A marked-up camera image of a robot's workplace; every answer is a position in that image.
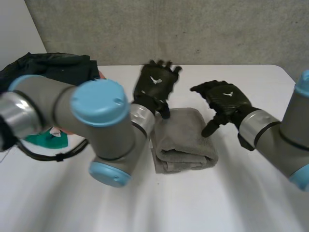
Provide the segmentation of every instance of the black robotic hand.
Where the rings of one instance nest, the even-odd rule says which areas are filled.
[[[162,60],[157,63],[151,60],[145,64],[133,94],[133,103],[145,105],[153,113],[158,111],[164,119],[170,116],[166,100],[178,80],[179,71],[182,70],[181,67],[176,66],[172,71],[171,65],[172,62],[168,61],[164,66]]]
[[[239,88],[226,81],[205,82],[192,87],[190,90],[199,93],[207,101],[210,108],[216,111],[214,118],[208,122],[202,131],[203,137],[211,136],[220,125],[225,125],[228,122],[235,124],[239,129],[246,115],[258,110],[252,107],[249,99]],[[238,139],[242,147],[254,150],[239,133]]]

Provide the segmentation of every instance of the white wall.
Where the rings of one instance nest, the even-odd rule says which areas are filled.
[[[23,0],[0,1],[0,70],[27,52],[46,53]]]

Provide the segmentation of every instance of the black cable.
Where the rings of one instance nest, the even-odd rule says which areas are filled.
[[[22,152],[24,152],[27,156],[29,156],[30,158],[32,158],[34,160],[57,161],[57,162],[61,162],[64,159],[68,159],[68,158],[71,158],[73,156],[76,156],[77,154],[82,152],[88,144],[89,144],[88,140],[84,139],[75,148],[73,148],[72,150],[70,150],[66,153],[58,153],[55,156],[45,156],[45,155],[37,154],[37,153],[34,153],[34,152],[28,150],[28,148],[26,148],[21,141],[18,141],[16,143],[17,147]]]

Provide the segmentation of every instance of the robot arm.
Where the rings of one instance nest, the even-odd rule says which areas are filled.
[[[242,147],[257,149],[291,182],[309,191],[309,71],[296,84],[282,122],[252,107],[233,84],[212,81],[191,90],[200,93],[216,111],[202,132],[204,137],[214,133],[220,124],[235,124]]]
[[[256,110],[239,127],[240,135],[303,191],[309,191],[308,77],[304,73],[296,84],[282,122]]]
[[[148,142],[155,111],[169,117],[166,100],[180,71],[178,67],[172,71],[170,65],[151,61],[143,67],[132,104],[112,80],[76,87],[38,75],[19,77],[0,99],[0,145],[6,150],[16,138],[57,126],[92,145],[96,157],[89,173],[96,180],[124,186]]]

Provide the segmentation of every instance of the white logo on robotic hand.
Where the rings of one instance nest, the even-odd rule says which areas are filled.
[[[154,80],[152,76],[150,76],[150,79],[153,81],[153,83],[154,83],[155,85],[162,82],[161,79],[159,79],[159,80]]]
[[[231,92],[231,93],[224,93],[223,95],[232,97],[233,96],[233,92]]]

